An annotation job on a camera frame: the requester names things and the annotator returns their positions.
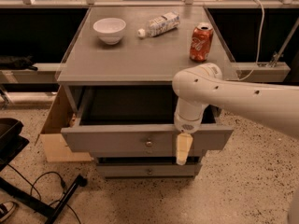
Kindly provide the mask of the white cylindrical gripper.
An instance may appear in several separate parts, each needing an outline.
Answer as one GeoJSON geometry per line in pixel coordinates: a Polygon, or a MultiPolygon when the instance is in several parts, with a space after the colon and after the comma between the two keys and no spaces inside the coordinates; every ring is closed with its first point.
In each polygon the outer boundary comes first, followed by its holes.
{"type": "Polygon", "coordinates": [[[181,132],[176,140],[176,163],[184,165],[187,161],[192,146],[192,136],[199,130],[207,104],[196,103],[195,105],[178,98],[174,125],[181,132]]]}

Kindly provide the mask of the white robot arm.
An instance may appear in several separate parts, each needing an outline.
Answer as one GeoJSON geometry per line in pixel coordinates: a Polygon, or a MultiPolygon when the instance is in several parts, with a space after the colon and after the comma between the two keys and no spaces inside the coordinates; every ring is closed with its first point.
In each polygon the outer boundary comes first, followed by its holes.
{"type": "Polygon", "coordinates": [[[198,133],[210,105],[234,132],[222,151],[208,151],[196,180],[203,224],[298,221],[299,90],[295,86],[224,81],[214,64],[176,73],[175,126],[198,133]]]}

